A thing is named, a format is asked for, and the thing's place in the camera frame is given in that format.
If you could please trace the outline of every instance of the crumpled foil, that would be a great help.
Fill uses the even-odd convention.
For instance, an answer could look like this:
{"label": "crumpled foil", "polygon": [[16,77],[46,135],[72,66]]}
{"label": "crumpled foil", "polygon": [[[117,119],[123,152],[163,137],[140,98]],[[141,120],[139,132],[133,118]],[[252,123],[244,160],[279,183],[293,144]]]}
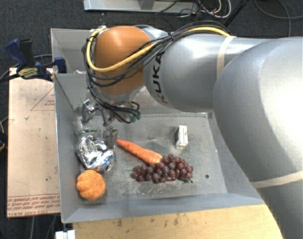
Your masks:
{"label": "crumpled foil", "polygon": [[97,139],[92,134],[80,138],[76,154],[87,169],[92,169],[100,174],[110,171],[116,164],[113,149],[107,148],[104,141]]}

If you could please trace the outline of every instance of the cardboard box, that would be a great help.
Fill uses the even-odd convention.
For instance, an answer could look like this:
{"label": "cardboard box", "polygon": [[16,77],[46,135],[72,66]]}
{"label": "cardboard box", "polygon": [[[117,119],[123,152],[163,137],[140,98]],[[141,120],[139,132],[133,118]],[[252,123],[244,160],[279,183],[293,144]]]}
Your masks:
{"label": "cardboard box", "polygon": [[54,85],[9,82],[7,217],[60,212]]}

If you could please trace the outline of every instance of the carrot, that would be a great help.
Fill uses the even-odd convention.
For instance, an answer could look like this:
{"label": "carrot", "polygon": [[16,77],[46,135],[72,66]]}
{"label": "carrot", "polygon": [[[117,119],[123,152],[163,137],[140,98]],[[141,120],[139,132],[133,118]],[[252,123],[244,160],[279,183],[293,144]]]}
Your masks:
{"label": "carrot", "polygon": [[116,143],[120,147],[129,151],[131,154],[133,154],[133,155],[139,157],[140,159],[142,159],[147,164],[159,163],[162,159],[162,155],[160,155],[159,153],[157,153],[153,150],[150,150],[150,149],[142,148],[139,145],[134,144],[130,141],[119,139],[119,140],[116,140]]}

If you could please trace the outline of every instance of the clamp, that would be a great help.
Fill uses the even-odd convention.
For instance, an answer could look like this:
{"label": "clamp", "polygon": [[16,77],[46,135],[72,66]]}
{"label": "clamp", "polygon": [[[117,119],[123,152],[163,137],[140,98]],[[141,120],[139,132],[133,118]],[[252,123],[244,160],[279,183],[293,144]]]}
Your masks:
{"label": "clamp", "polygon": [[32,52],[31,39],[25,39],[19,42],[18,39],[10,41],[5,51],[7,54],[18,63],[15,77],[22,77],[23,79],[43,79],[46,81],[53,81],[53,75],[47,71],[48,67],[57,66],[59,73],[66,73],[66,63],[64,58],[56,57],[52,63],[42,65],[36,62]]}

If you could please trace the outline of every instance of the grapes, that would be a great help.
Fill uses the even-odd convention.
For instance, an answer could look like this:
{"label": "grapes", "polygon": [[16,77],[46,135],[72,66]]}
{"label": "grapes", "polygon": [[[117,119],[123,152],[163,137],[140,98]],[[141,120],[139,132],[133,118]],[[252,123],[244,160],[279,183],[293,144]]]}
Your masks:
{"label": "grapes", "polygon": [[165,183],[175,180],[190,182],[193,170],[193,166],[183,158],[169,154],[157,164],[151,163],[135,167],[130,177],[137,182]]}

